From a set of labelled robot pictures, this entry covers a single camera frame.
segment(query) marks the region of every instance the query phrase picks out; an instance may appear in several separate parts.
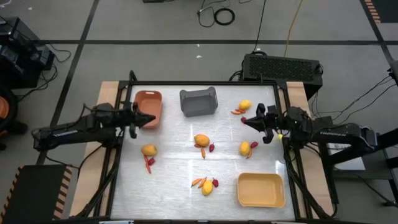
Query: red pepper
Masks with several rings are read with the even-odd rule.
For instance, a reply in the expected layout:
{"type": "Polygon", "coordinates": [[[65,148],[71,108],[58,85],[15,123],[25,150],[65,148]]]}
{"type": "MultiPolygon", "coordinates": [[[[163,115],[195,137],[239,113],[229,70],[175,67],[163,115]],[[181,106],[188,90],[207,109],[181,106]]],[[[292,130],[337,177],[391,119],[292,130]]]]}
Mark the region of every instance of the red pepper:
{"type": "Polygon", "coordinates": [[[216,180],[216,179],[213,178],[213,185],[214,185],[215,187],[218,187],[218,180],[216,180]]]}
{"type": "Polygon", "coordinates": [[[214,150],[214,143],[212,143],[212,144],[209,146],[209,151],[210,151],[210,152],[213,152],[213,150],[214,150]]]}
{"type": "Polygon", "coordinates": [[[155,163],[155,159],[154,158],[151,158],[151,159],[149,159],[149,161],[148,161],[148,165],[152,165],[152,164],[154,164],[155,163]]]}
{"type": "Polygon", "coordinates": [[[250,148],[255,148],[255,147],[257,147],[259,145],[259,143],[258,142],[253,142],[251,145],[250,145],[250,148]]]}

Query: gray floor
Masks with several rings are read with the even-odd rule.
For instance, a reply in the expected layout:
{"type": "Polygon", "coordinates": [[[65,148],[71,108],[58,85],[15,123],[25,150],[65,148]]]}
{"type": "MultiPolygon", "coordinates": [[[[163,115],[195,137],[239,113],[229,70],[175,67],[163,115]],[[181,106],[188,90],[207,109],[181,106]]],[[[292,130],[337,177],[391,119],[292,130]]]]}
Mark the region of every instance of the gray floor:
{"type": "MultiPolygon", "coordinates": [[[[0,15],[19,16],[44,40],[80,40],[94,2],[96,0],[13,0],[0,7],[0,15]]],[[[87,39],[256,39],[262,0],[247,4],[231,0],[231,9],[236,13],[234,23],[225,27],[216,24],[209,29],[198,24],[196,12],[200,4],[201,0],[175,0],[163,4],[143,4],[140,0],[99,0],[87,39]]],[[[298,0],[268,0],[260,39],[285,40],[298,4],[298,0]]],[[[221,7],[219,3],[213,6],[215,9],[221,7]]],[[[201,20],[204,24],[211,22],[208,11],[203,13],[201,20]]],[[[398,40],[398,24],[378,24],[377,27],[385,40],[398,40]]],[[[304,0],[291,39],[377,40],[359,0],[304,0]]],[[[78,48],[73,44],[55,46],[71,50],[72,58],[78,48]]],[[[56,63],[58,78],[48,89],[31,94],[20,104],[19,119],[30,128],[48,126],[68,72],[74,72],[74,76],[59,123],[76,119],[83,103],[93,106],[101,82],[125,80],[130,70],[135,71],[139,80],[227,80],[240,68],[244,54],[252,51],[253,47],[252,44],[86,44],[78,53],[80,58],[75,69],[71,67],[72,58],[56,63]]],[[[258,47],[269,55],[282,56],[284,53],[284,45],[258,47]]],[[[398,46],[389,46],[389,50],[393,57],[398,58],[398,46]]],[[[344,42],[341,45],[290,45],[287,57],[317,59],[323,64],[325,73],[324,85],[319,92],[320,111],[344,108],[386,77],[389,68],[378,45],[347,45],[344,42]]],[[[371,102],[391,84],[379,87],[358,102],[353,110],[371,102]]],[[[397,88],[391,88],[371,107],[352,115],[348,122],[367,125],[379,132],[396,128],[397,94],[397,88]]],[[[6,197],[16,167],[34,164],[38,155],[32,148],[33,140],[29,134],[9,136],[6,142],[9,149],[0,152],[0,177],[3,180],[0,198],[6,197]]],[[[84,148],[85,144],[62,146],[50,151],[49,156],[79,164],[84,148]]],[[[390,149],[388,153],[398,156],[396,149],[390,149]]],[[[392,198],[386,181],[371,183],[385,196],[392,198]]],[[[394,223],[397,220],[397,210],[381,207],[381,199],[362,182],[336,180],[336,185],[340,199],[337,217],[340,219],[368,223],[394,223]]],[[[68,205],[73,193],[74,188],[69,194],[68,205]]]]}

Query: yellow tray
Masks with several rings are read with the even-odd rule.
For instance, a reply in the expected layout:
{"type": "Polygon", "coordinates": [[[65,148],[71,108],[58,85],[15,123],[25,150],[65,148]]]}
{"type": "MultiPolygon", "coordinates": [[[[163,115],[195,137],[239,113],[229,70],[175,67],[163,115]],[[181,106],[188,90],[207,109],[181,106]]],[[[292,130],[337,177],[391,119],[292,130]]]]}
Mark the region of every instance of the yellow tray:
{"type": "Polygon", "coordinates": [[[242,173],[238,177],[238,200],[245,207],[285,206],[282,178],[277,174],[242,173]]]}

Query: gray plastic basket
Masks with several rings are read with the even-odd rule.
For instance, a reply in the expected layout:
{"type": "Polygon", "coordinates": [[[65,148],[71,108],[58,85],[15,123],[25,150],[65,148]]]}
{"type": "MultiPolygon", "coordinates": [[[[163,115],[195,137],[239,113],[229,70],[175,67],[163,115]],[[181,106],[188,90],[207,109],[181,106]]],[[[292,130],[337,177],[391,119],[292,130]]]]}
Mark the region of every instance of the gray plastic basket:
{"type": "Polygon", "coordinates": [[[211,86],[207,90],[181,90],[180,104],[186,117],[213,114],[218,107],[216,89],[211,86]]]}

